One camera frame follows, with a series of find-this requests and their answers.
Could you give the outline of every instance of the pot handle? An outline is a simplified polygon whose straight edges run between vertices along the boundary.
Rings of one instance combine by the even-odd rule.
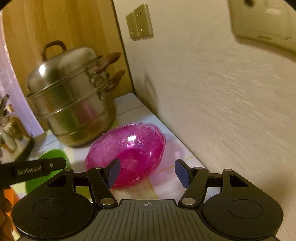
[[[113,76],[113,78],[108,81],[109,86],[105,88],[106,93],[111,92],[112,90],[114,90],[118,86],[118,84],[119,84],[122,76],[125,74],[125,72],[126,72],[125,70],[118,71]]]
[[[95,73],[100,74],[103,71],[105,71],[109,65],[119,60],[120,56],[121,56],[120,52],[113,52],[111,54],[108,54],[105,58],[103,58],[100,66],[98,66],[98,69],[95,70]]]
[[[52,46],[55,46],[55,45],[60,46],[62,48],[63,52],[65,52],[67,50],[66,45],[61,40],[55,40],[55,41],[49,42],[48,44],[46,44],[44,46],[44,49],[41,53],[41,58],[42,58],[43,62],[47,61],[46,50]]]

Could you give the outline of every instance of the green bowl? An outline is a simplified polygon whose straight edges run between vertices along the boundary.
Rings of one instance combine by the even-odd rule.
[[[66,153],[63,152],[60,149],[53,149],[50,150],[43,155],[41,155],[38,159],[50,159],[50,158],[57,158],[57,157],[63,157],[66,160],[66,168],[71,168],[69,164],[68,157],[66,156]],[[48,179],[52,178],[54,175],[59,173],[61,170],[56,170],[51,172],[48,176],[43,176],[43,177],[38,177],[29,181],[26,181],[26,191],[27,193],[30,193],[33,191],[35,188],[39,187],[41,184],[46,182]]]

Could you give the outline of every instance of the pot lid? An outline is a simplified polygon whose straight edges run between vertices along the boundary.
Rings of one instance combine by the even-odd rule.
[[[63,52],[47,60],[46,49],[55,45],[59,45]],[[65,44],[60,40],[46,44],[41,57],[43,64],[30,73],[27,78],[27,89],[30,94],[58,82],[98,58],[90,47],[82,46],[67,50]]]

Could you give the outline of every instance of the pink bowl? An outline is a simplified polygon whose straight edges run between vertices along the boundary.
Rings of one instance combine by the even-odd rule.
[[[103,134],[95,140],[85,159],[86,169],[106,167],[118,158],[121,170],[114,188],[134,185],[159,166],[165,136],[153,124],[131,123]]]

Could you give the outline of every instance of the socket hole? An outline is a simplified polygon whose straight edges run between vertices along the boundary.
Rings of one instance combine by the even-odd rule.
[[[244,3],[249,7],[252,8],[255,6],[254,0],[244,0]]]

